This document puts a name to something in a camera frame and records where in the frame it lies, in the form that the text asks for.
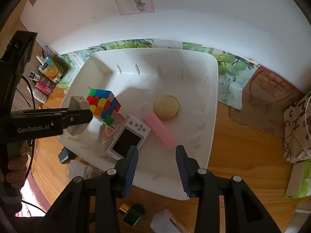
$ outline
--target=white tray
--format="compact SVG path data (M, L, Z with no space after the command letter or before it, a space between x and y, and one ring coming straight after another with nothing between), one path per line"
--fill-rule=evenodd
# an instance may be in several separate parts
M121 104L120 113L142 120L139 107L153 106L160 95L180 102L179 115L163 121L184 145L189 157L207 167L217 110L217 60L210 54L176 49L137 48L97 52L84 64L62 103L71 96L87 97L90 88L111 90ZM75 137L64 130L59 142L94 166L107 170L115 161L96 142L101 123L94 119ZM175 150L166 149L150 132L139 150L133 184L174 199L188 199L180 181Z

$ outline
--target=black screen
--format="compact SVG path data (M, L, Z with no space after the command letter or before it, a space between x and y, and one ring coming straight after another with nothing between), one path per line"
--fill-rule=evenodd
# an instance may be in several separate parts
M125 128L112 149L115 152L119 153L122 157L126 157L130 147L132 145L137 146L140 140L141 140L140 137L138 137L132 131Z

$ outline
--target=orange juice package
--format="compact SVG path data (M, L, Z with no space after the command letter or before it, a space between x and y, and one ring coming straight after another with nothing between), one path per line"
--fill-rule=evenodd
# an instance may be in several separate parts
M50 56L48 56L41 66L39 66L39 71L42 72L47 78L52 82L57 83L62 76L64 69L56 63Z

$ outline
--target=white cable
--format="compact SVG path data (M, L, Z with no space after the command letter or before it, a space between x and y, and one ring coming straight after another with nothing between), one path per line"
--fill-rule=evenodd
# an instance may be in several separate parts
M307 105L306 105L306 110L304 112L304 123L306 125L306 129L307 129L307 133L308 133L309 139L311 140L311 135L310 135L309 129L307 127L307 109L308 109L308 105L309 105L310 100L311 100L311 96L308 99L308 102L307 102Z

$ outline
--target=green cube sticker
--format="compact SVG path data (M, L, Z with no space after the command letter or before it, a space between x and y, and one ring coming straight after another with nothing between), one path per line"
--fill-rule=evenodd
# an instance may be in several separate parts
M113 122L114 122L114 119L109 114L107 114L105 118L105 123L110 126L112 125Z
M97 89L91 89L89 96L94 96L96 91L97 91Z

